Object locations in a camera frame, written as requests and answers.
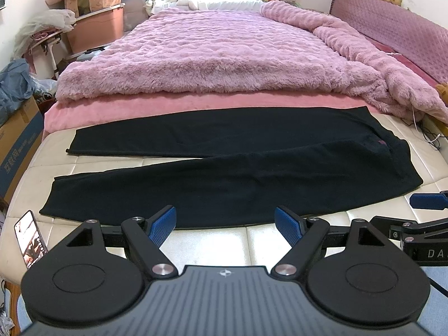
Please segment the black pants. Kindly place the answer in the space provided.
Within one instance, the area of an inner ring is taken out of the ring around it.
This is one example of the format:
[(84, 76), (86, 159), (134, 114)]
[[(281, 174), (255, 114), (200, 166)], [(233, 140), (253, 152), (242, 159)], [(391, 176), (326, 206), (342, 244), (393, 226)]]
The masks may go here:
[(78, 130), (68, 153), (156, 160), (54, 179), (43, 215), (104, 225), (167, 205), (179, 228), (262, 225), (280, 205), (327, 215), (400, 197), (423, 182), (408, 143), (365, 107), (135, 118)]

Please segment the cream leather mattress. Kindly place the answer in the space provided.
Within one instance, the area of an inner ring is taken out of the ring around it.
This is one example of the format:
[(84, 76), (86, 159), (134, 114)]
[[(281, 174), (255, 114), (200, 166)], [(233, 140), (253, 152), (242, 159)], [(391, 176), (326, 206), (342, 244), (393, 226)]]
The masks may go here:
[[(424, 183), (421, 192), (447, 189), (447, 136), (439, 134), (428, 118), (423, 120), (428, 138), (412, 125), (388, 115), (376, 119), (397, 137), (407, 140), (415, 169)], [(41, 143), (24, 172), (11, 200), (1, 229), (1, 277), (19, 284), (27, 270), (15, 236), (14, 225), (28, 210), (35, 213), (38, 228), (46, 246), (52, 248), (71, 233), (77, 223), (39, 214), (51, 191), (54, 178), (81, 172), (105, 171), (114, 168), (141, 167), (158, 163), (156, 158), (76, 157), (66, 153), (75, 131), (62, 130), (50, 134)], [(325, 215), (331, 225), (349, 225), (355, 218), (371, 219), (375, 215), (404, 218), (418, 222), (447, 217), (447, 211), (413, 209), (407, 196)], [(178, 270), (185, 265), (264, 265), (271, 269), (289, 250), (289, 244), (275, 226), (173, 231), (161, 250)]]

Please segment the smartphone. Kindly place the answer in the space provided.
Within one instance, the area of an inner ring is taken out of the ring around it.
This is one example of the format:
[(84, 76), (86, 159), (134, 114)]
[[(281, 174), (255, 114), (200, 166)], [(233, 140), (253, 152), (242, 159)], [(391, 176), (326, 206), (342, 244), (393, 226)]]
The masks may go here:
[(48, 253), (43, 236), (31, 210), (28, 210), (19, 218), (15, 223), (14, 230), (24, 264), (29, 269)]

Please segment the pink bed sheet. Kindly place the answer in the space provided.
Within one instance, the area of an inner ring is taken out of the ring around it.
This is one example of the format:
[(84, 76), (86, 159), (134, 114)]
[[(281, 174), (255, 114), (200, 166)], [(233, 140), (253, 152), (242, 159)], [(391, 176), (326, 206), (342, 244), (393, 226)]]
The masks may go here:
[(306, 91), (264, 91), (253, 93), (139, 93), (113, 94), (96, 99), (57, 102), (45, 113), (43, 135), (130, 118), (240, 107), (326, 107), (378, 109), (359, 97), (338, 93)]

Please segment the purple quilted headboard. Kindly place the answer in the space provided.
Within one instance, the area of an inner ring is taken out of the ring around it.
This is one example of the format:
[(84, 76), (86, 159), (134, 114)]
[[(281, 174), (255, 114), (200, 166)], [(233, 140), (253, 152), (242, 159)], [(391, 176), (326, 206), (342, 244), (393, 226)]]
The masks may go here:
[(332, 0), (330, 14), (447, 82), (447, 29), (380, 0)]

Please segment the cardboard box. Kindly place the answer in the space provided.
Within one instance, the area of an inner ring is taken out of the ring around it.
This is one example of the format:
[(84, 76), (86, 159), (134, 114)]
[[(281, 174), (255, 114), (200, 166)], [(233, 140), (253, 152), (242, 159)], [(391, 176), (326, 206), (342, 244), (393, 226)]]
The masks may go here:
[(31, 97), (1, 126), (1, 201), (11, 202), (42, 137), (43, 116)]

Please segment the fluffy pink blanket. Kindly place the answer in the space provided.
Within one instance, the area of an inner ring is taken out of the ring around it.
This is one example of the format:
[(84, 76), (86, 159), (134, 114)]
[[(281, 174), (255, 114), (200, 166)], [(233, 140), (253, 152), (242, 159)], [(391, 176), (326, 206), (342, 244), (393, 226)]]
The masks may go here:
[(397, 117), (447, 120), (433, 87), (346, 22), (279, 1), (258, 11), (163, 10), (69, 64), (56, 98), (267, 90), (341, 93)]

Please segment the blue grey cloth bundle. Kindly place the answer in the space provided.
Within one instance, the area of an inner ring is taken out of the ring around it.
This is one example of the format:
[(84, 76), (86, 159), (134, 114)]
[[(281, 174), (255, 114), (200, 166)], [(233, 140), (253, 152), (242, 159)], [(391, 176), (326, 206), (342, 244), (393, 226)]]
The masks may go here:
[(25, 59), (10, 62), (0, 74), (0, 125), (2, 126), (34, 93), (36, 84)]

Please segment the pink plastic storage bin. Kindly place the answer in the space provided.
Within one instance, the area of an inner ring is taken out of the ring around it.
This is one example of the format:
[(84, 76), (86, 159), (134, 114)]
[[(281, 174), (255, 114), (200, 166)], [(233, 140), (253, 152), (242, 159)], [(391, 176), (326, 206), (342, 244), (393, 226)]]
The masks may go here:
[(124, 4), (78, 17), (73, 30), (66, 33), (74, 54), (104, 46), (123, 37)]

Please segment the white cloth pile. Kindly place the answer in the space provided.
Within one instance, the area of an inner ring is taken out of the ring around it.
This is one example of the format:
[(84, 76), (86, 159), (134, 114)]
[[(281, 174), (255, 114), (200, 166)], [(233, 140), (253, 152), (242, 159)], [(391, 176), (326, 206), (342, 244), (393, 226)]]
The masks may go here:
[(19, 59), (29, 49), (33, 35), (43, 31), (62, 31), (66, 33), (73, 30), (76, 16), (69, 9), (49, 9), (30, 18), (17, 32), (11, 59)]

